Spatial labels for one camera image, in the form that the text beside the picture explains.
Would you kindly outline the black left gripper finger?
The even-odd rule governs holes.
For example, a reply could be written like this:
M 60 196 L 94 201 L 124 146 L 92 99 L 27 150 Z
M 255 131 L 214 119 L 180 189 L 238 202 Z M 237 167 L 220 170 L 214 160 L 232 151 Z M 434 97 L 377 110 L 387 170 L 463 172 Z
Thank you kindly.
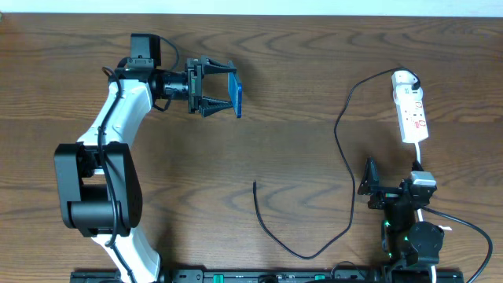
M 216 112 L 232 107 L 233 104 L 231 101 L 219 100 L 212 97 L 202 97 L 200 102 L 200 114 L 203 117 L 208 117 Z
M 204 75 L 234 73 L 237 71 L 231 62 L 223 64 L 207 56 L 201 57 L 201 65 Z

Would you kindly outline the blue smartphone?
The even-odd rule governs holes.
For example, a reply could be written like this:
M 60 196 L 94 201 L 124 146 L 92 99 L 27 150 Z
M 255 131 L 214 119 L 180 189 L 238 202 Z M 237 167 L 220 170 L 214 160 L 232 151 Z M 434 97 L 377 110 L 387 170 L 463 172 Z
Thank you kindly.
M 236 72 L 228 74 L 228 93 L 235 116 L 239 119 L 242 116 L 243 85 Z

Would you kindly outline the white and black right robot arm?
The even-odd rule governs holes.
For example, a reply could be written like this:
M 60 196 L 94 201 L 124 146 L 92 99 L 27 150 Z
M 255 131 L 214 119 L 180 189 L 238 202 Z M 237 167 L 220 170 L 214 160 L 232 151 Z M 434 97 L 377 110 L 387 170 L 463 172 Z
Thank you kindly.
M 381 268 L 383 282 L 437 282 L 436 265 L 443 246 L 444 231 L 426 222 L 419 210 L 430 204 L 437 190 L 432 173 L 418 161 L 398 186 L 382 186 L 376 162 L 368 158 L 358 188 L 369 196 L 368 208 L 384 212 L 381 225 L 382 249 L 390 261 Z

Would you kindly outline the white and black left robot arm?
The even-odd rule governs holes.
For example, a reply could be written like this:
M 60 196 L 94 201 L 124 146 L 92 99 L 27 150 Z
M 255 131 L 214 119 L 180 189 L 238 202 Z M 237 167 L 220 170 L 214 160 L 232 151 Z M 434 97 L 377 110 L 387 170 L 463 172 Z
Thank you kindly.
M 91 238 L 111 257 L 114 275 L 84 274 L 101 282 L 169 282 L 161 255 L 140 225 L 142 192 L 130 149 L 142 120 L 164 99 L 187 101 L 203 117 L 231 108 L 242 113 L 243 87 L 232 62 L 189 59 L 183 72 L 137 55 L 116 70 L 104 67 L 108 98 L 77 142 L 54 153 L 61 216 L 66 227 Z

